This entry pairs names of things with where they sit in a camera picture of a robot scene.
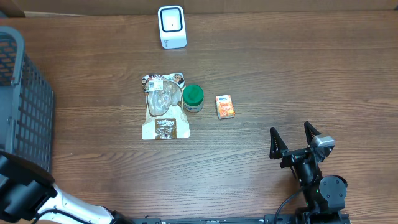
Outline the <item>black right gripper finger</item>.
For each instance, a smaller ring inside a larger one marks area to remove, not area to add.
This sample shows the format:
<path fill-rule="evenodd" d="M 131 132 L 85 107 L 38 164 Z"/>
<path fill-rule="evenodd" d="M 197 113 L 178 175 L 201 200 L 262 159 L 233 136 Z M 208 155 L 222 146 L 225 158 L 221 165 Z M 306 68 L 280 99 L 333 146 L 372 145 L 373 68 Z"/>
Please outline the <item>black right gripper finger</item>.
<path fill-rule="evenodd" d="M 321 132 L 319 132 L 317 129 L 315 129 L 309 121 L 304 122 L 304 129 L 305 129 L 305 135 L 307 138 L 307 144 L 310 145 L 313 138 L 315 136 L 321 135 Z"/>
<path fill-rule="evenodd" d="M 284 154 L 289 151 L 289 149 L 286 146 L 285 142 L 280 137 L 276 128 L 274 127 L 270 128 L 270 137 L 271 137 L 271 145 L 270 145 L 269 158 L 270 159 L 282 158 Z"/>

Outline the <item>orange Kleenex tissue pack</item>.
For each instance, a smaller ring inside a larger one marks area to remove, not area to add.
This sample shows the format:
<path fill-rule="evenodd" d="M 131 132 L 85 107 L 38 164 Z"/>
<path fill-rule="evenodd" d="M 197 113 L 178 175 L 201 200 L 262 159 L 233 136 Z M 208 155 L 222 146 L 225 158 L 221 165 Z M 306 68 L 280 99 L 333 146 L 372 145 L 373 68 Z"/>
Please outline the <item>orange Kleenex tissue pack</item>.
<path fill-rule="evenodd" d="M 235 117 L 235 110 L 231 95 L 221 95 L 216 97 L 216 110 L 219 119 Z"/>

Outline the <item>green lid jar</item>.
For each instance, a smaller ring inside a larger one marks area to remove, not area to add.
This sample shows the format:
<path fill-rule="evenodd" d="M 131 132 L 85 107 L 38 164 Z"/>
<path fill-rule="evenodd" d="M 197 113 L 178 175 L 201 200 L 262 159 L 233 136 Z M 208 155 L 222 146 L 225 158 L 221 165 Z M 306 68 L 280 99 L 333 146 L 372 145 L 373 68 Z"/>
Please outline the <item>green lid jar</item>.
<path fill-rule="evenodd" d="M 191 112 L 197 113 L 203 108 L 204 92 L 199 85 L 188 85 L 183 90 L 184 108 Z"/>

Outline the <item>clear snack bag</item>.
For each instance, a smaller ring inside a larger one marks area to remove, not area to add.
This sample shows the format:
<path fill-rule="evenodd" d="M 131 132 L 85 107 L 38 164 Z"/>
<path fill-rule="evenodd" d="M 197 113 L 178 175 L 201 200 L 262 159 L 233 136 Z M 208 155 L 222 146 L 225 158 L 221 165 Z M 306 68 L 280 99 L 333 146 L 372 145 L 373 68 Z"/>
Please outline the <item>clear snack bag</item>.
<path fill-rule="evenodd" d="M 183 108 L 183 74 L 148 74 L 142 78 L 141 83 L 146 96 L 146 120 L 142 125 L 142 139 L 189 138 L 190 125 Z"/>

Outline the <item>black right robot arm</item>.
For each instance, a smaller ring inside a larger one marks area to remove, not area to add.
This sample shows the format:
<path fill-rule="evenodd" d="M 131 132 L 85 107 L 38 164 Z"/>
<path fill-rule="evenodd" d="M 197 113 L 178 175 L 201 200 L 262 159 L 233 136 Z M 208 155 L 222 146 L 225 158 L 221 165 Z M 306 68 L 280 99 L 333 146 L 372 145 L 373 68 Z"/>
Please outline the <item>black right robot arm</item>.
<path fill-rule="evenodd" d="M 276 128 L 270 128 L 270 159 L 280 159 L 281 168 L 290 168 L 298 180 L 300 189 L 289 196 L 274 215 L 278 222 L 285 204 L 303 194 L 306 206 L 296 209 L 295 223 L 349 223 L 349 216 L 342 215 L 348 183 L 339 175 L 323 176 L 319 163 L 323 162 L 335 147 L 335 140 L 315 129 L 310 122 L 304 123 L 307 146 L 291 151 Z"/>

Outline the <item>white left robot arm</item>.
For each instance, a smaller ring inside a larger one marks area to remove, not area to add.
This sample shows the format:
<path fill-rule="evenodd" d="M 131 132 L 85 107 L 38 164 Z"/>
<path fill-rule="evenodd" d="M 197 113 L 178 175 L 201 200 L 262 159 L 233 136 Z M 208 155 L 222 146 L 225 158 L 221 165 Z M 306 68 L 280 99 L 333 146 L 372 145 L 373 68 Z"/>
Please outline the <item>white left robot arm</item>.
<path fill-rule="evenodd" d="M 134 222 L 103 206 L 86 203 L 62 191 L 45 169 L 31 161 L 1 152 L 1 220 L 37 223 Z"/>

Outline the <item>white barcode scanner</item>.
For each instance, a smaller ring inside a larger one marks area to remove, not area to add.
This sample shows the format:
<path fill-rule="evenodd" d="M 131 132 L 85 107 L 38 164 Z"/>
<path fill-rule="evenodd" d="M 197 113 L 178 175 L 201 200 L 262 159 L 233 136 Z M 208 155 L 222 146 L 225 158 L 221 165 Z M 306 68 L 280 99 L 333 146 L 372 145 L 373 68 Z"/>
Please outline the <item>white barcode scanner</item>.
<path fill-rule="evenodd" d="M 164 49 L 181 49 L 187 45 L 184 10 L 178 5 L 162 6 L 158 10 L 161 45 Z"/>

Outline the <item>grey plastic basket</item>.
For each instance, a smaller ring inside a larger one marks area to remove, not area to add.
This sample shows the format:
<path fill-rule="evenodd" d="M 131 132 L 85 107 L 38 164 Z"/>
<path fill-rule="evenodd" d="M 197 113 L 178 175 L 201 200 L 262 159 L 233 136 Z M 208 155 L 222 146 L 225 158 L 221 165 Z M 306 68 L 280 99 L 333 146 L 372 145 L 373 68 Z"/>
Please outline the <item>grey plastic basket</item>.
<path fill-rule="evenodd" d="M 25 52 L 21 33 L 1 27 L 1 150 L 51 171 L 55 93 Z"/>

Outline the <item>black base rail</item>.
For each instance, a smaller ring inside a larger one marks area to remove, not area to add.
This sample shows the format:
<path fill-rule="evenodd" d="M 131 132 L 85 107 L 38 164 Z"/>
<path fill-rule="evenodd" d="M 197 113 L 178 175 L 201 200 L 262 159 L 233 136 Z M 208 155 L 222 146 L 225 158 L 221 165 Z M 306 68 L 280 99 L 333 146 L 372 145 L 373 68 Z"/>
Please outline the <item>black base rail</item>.
<path fill-rule="evenodd" d="M 263 217 L 234 217 L 234 218 L 188 218 L 188 219 L 166 219 L 160 218 L 132 218 L 135 224 L 351 224 L 348 215 L 313 215 L 307 221 L 301 220 L 295 215 L 278 215 L 276 222 L 275 215 L 268 214 Z"/>

